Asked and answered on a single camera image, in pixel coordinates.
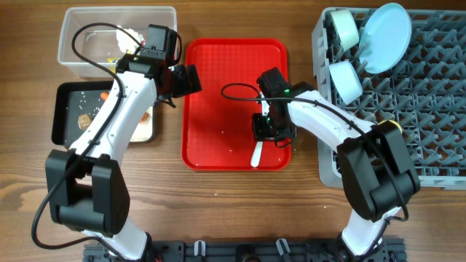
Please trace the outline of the white plastic spoon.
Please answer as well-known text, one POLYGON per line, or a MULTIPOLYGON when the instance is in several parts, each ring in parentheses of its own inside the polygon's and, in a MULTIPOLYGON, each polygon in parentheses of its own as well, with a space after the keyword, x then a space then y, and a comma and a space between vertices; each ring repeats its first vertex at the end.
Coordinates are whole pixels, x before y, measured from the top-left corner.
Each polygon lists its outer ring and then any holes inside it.
POLYGON ((261 153, 262 153, 262 149, 263 149, 263 144, 264 142, 263 141, 258 141, 256 143, 256 146, 253 150, 253 154, 252 154, 252 157, 250 159, 250 165, 251 167, 258 167, 260 161, 261 161, 261 153))

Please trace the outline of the white tissue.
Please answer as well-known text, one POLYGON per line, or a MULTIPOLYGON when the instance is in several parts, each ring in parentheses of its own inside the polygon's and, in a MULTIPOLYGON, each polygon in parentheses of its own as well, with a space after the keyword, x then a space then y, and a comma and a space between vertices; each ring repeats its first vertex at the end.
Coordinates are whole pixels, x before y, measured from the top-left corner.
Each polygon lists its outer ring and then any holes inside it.
POLYGON ((143 44, 145 39, 142 34, 134 31, 131 28, 125 29, 134 39, 138 41, 136 43, 133 41, 126 33, 123 33, 121 30, 116 31, 116 40, 118 43, 118 47, 121 52, 134 54, 136 49, 139 47, 139 44, 143 44))

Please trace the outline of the light blue bowl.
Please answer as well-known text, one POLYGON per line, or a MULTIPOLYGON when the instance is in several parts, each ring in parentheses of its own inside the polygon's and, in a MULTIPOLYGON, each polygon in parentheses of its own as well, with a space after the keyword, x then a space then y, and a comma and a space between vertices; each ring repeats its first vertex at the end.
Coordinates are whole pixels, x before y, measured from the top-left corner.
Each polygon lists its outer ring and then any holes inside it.
POLYGON ((345 104, 350 104, 363 94, 358 75, 349 61, 329 65, 329 71, 336 91, 345 104))

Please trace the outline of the brown round food piece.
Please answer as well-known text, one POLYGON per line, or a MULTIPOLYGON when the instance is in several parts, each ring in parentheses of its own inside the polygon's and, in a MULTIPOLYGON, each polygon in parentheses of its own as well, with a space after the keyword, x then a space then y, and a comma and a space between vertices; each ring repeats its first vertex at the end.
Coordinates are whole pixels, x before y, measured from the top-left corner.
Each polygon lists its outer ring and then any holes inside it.
POLYGON ((81 114, 78 118, 78 126, 80 130, 87 130, 92 124, 92 117, 89 114, 81 114))

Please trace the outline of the yellow cup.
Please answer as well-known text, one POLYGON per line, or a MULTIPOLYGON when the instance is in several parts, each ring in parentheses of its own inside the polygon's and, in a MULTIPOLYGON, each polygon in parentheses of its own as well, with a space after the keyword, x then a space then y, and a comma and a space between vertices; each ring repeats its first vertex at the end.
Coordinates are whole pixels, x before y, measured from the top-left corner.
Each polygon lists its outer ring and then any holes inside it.
POLYGON ((391 120, 391 119, 386 120, 385 119, 385 120, 379 122, 378 125, 383 125, 383 124, 386 124, 386 123, 390 123, 391 125, 394 125, 395 127, 397 127, 399 129, 400 133, 403 134, 403 128, 401 127, 401 125, 398 122, 396 122, 394 120, 391 120))

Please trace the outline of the green bowl with rice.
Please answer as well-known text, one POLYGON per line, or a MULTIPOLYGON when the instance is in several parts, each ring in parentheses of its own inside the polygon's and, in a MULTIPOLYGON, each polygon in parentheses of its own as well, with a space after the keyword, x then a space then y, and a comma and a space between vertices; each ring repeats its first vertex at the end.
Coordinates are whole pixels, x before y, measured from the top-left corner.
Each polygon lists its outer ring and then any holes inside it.
POLYGON ((341 9, 333 11, 331 12, 331 19, 344 52, 354 47, 360 41, 355 20, 349 10, 341 9))

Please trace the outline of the light blue plate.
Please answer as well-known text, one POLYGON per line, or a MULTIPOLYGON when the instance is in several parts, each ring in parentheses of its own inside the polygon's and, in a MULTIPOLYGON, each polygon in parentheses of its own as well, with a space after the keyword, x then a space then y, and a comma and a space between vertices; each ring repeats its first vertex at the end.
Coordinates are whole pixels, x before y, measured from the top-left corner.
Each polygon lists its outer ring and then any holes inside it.
POLYGON ((359 61, 365 70, 379 74, 391 69, 404 56, 411 41, 412 25, 407 11, 397 3, 385 4, 373 13, 360 37, 359 61))

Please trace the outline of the orange carrot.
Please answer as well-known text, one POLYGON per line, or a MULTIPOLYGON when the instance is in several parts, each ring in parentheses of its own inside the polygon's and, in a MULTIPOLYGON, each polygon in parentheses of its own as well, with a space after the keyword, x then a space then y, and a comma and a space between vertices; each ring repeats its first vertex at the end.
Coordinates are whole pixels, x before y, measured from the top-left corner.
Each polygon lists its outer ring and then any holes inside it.
POLYGON ((109 94, 107 92, 102 92, 100 94, 100 97, 101 97, 102 100, 107 100, 108 96, 109 96, 109 94))

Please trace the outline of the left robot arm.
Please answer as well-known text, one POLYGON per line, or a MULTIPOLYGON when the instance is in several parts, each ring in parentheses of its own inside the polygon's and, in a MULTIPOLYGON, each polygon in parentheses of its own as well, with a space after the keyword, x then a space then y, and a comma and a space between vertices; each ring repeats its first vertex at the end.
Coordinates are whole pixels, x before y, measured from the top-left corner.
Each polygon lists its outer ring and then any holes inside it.
POLYGON ((67 151, 53 150, 46 159, 48 193, 31 227, 35 245, 57 250, 79 244, 79 239, 47 245, 38 238, 39 219, 46 207, 53 222, 84 233, 116 261, 160 261, 152 239, 129 218, 130 196, 121 163, 130 139, 146 109, 157 102, 201 91, 197 70, 181 65, 179 34, 161 25, 149 25, 144 43, 124 55, 114 70, 108 98, 84 133, 67 151))

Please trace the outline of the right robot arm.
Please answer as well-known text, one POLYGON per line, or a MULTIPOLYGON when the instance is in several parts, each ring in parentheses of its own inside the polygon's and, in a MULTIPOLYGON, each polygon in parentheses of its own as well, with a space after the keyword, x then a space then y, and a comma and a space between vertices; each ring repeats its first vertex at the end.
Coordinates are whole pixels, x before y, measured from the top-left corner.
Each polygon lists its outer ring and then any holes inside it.
POLYGON ((258 102, 265 107, 253 115, 257 141, 288 146, 303 128, 330 146, 338 155, 338 165, 352 213, 340 236, 341 259, 363 260, 382 243, 391 221, 403 212, 420 190, 420 180, 397 122, 378 124, 359 119, 329 103, 306 82, 292 85, 278 68, 257 78, 258 102))

